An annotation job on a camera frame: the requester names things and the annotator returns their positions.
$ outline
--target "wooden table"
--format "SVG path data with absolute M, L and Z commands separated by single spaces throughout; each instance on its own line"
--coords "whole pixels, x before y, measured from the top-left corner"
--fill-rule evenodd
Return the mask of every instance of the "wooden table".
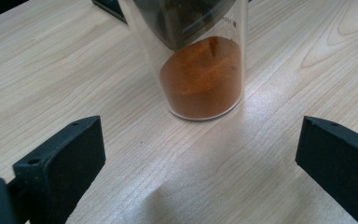
M 305 115 L 358 132 L 358 0 L 255 0 L 245 94 L 174 117 L 126 25 L 90 0 L 0 15 L 0 176 L 101 115 L 106 165 L 68 223 L 355 223 L 295 163 Z

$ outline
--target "orange powder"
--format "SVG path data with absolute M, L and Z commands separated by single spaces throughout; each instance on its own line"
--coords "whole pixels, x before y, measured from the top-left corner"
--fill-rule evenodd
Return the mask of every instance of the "orange powder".
M 187 119 L 219 116 L 241 97 L 241 49 L 223 37 L 203 39 L 176 51 L 159 78 L 175 114 Z

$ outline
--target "wood grain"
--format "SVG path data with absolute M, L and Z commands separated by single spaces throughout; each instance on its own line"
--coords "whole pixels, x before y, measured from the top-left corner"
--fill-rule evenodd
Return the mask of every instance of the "wood grain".
M 358 0 L 249 5 L 240 104 L 166 109 L 131 32 L 88 0 L 0 16 L 0 176 L 69 122 L 101 115 L 107 162 L 68 223 L 356 223 L 295 163 L 303 116 L 358 132 Z

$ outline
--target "screw hole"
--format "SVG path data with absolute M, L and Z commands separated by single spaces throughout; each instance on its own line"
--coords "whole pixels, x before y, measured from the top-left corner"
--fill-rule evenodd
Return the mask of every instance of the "screw hole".
M 31 159 L 30 161 L 28 161 L 28 164 L 35 165 L 35 164 L 38 164 L 39 162 L 40 162 L 40 159 Z

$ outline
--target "clear glass container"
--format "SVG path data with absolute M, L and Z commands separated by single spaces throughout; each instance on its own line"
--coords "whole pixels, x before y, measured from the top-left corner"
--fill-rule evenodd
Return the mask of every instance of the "clear glass container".
M 213 119 L 240 100 L 246 0 L 119 0 L 174 115 Z

